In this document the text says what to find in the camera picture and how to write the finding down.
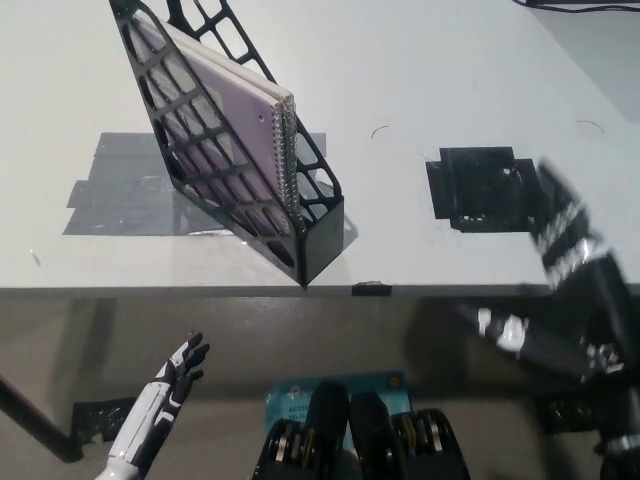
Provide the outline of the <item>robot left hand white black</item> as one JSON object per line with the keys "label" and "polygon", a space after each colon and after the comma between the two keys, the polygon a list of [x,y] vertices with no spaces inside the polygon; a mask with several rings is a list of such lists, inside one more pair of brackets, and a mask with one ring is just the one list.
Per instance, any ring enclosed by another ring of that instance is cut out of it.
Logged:
{"label": "robot left hand white black", "polygon": [[100,479],[144,479],[188,398],[203,376],[210,345],[203,334],[189,337],[148,382],[124,420]]}

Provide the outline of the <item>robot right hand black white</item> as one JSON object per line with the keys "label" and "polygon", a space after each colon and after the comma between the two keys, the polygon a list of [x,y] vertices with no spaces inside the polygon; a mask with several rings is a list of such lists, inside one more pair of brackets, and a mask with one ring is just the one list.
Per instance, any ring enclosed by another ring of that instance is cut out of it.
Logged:
{"label": "robot right hand black white", "polygon": [[613,249],[591,225],[583,199],[547,161],[536,169],[530,236],[551,298],[578,326],[560,336],[522,314],[461,303],[455,311],[487,343],[575,379],[534,399],[547,435],[595,431],[602,455],[639,448],[639,314]]}

